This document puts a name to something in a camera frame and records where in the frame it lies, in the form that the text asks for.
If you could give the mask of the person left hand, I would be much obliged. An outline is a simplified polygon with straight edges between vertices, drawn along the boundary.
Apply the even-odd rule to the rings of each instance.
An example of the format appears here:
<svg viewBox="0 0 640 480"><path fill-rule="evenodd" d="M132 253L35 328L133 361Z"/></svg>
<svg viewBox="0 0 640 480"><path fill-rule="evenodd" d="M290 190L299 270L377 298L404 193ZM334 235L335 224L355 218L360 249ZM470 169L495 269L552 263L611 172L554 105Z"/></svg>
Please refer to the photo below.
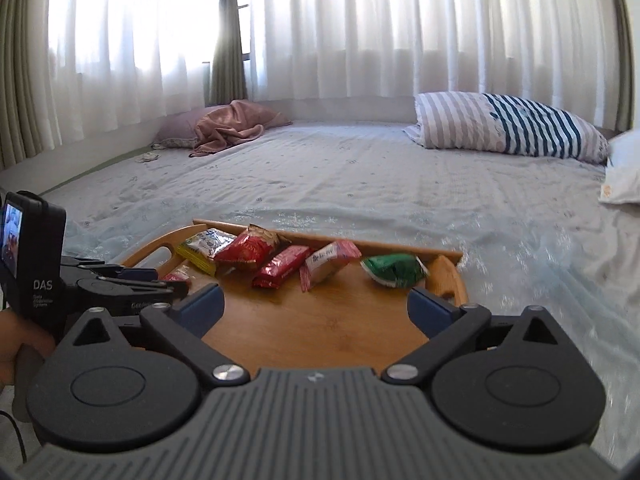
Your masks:
<svg viewBox="0 0 640 480"><path fill-rule="evenodd" d="M41 327L24 320L12 310L0 313L0 382L1 387L14 384L15 361L23 347L36 350L48 358L55 349L53 337Z"/></svg>

